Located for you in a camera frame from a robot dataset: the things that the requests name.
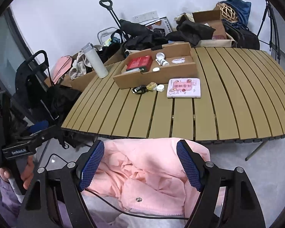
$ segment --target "table leg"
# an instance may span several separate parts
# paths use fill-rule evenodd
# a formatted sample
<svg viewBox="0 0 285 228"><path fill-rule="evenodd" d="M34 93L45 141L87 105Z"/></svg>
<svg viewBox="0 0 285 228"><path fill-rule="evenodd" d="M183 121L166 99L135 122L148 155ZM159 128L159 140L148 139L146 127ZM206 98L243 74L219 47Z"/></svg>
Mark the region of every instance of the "table leg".
<svg viewBox="0 0 285 228"><path fill-rule="evenodd" d="M263 141L251 154L249 154L246 158L245 161L247 161L248 159L250 159L253 155L255 155L255 153L261 149L261 147L263 147L268 141Z"/></svg>

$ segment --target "hand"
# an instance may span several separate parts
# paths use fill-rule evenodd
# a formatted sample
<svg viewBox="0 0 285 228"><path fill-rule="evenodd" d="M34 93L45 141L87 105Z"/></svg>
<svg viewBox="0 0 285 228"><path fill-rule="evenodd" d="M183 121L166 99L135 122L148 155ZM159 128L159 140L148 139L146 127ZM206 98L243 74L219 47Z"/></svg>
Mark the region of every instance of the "hand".
<svg viewBox="0 0 285 228"><path fill-rule="evenodd" d="M34 163L33 163L33 156L28 156L28 163L21 174L21 179L23 181L23 187L28 189L31 180L33 178L33 170L34 170ZM0 177L3 181L8 182L8 179L11 177L11 173L6 168L0 168Z"/></svg>

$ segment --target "cardboard box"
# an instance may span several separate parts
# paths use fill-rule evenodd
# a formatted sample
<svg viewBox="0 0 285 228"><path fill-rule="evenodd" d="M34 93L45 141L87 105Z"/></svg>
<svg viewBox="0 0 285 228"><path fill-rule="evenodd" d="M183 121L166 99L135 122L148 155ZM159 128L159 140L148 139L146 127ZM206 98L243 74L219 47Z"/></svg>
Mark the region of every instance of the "cardboard box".
<svg viewBox="0 0 285 228"><path fill-rule="evenodd" d="M72 56L73 59L77 58L78 53ZM116 52L109 60L107 60L104 65L106 66L107 70L109 71L112 67L113 63L121 62L125 58L122 54L121 49L119 49L118 52ZM83 76L77 77L74 80L71 80L71 77L66 74L63 81L61 82L61 85L71 87L73 89L79 90L81 92L84 91L84 89L88 86L88 84L91 82L91 80L96 76L96 72L92 71L88 74L85 74ZM44 81L49 87L51 86L51 83L49 81L49 78L46 78Z"/></svg>
<svg viewBox="0 0 285 228"><path fill-rule="evenodd" d="M156 61L156 54L162 52L166 56L169 66L160 66ZM150 55L153 59L149 72L132 72L127 73L125 69L127 64L134 58ZM176 58L185 58L184 63L174 64L172 60ZM160 50L152 51L151 49L139 51L130 54L122 63L121 71L114 74L113 79L120 89L133 88L140 85L148 85L151 82L157 84L168 83L173 78L198 78L196 64L193 62L191 47L188 42L176 42L163 45ZM159 67L160 71L153 72L152 69Z"/></svg>
<svg viewBox="0 0 285 228"><path fill-rule="evenodd" d="M210 10L192 13L194 21L200 24L208 24L214 28L212 39L227 39L224 25L221 21L222 15L220 10Z"/></svg>

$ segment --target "electrical outlet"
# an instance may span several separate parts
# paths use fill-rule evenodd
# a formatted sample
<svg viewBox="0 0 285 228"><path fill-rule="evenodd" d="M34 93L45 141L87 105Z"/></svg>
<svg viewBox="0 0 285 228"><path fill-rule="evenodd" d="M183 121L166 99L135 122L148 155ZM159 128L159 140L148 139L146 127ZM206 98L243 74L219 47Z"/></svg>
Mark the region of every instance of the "electrical outlet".
<svg viewBox="0 0 285 228"><path fill-rule="evenodd" d="M141 23L144 21L150 21L150 20L155 20L159 18L157 11L152 11L152 12L148 12L148 13L143 13L137 16L133 17L133 22L134 23Z"/></svg>

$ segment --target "pink book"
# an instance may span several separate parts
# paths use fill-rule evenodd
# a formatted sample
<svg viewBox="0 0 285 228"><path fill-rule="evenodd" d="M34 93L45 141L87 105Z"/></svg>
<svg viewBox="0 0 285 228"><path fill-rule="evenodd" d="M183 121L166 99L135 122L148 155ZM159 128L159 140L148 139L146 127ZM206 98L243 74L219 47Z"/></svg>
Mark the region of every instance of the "pink book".
<svg viewBox="0 0 285 228"><path fill-rule="evenodd" d="M197 78L170 79L168 83L167 97L201 97L201 83Z"/></svg>

